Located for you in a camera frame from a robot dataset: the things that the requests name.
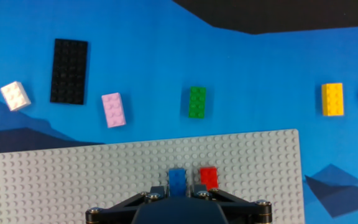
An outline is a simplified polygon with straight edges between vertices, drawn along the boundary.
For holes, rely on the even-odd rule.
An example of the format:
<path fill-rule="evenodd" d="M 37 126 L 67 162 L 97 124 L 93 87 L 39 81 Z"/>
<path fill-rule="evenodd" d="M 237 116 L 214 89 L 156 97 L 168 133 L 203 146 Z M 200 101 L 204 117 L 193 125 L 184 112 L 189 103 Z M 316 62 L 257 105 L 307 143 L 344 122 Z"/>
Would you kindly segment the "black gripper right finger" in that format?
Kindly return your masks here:
<path fill-rule="evenodd" d="M 250 202 L 224 190 L 217 188 L 208 190 L 204 184 L 191 186 L 190 197 L 214 205 L 214 208 L 208 208 L 207 211 L 224 218 L 227 223 L 272 223 L 272 203 L 265 199 Z"/>

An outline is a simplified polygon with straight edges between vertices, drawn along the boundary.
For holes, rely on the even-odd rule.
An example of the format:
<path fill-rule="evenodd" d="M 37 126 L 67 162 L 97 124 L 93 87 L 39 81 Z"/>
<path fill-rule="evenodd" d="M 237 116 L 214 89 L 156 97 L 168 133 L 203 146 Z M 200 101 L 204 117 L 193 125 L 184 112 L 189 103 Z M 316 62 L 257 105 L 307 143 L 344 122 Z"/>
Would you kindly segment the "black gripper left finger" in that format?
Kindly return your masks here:
<path fill-rule="evenodd" d="M 87 224 L 130 224 L 143 205 L 166 199 L 168 190 L 164 186 L 153 186 L 149 192 L 138 193 L 110 208 L 92 207 L 85 212 Z"/>

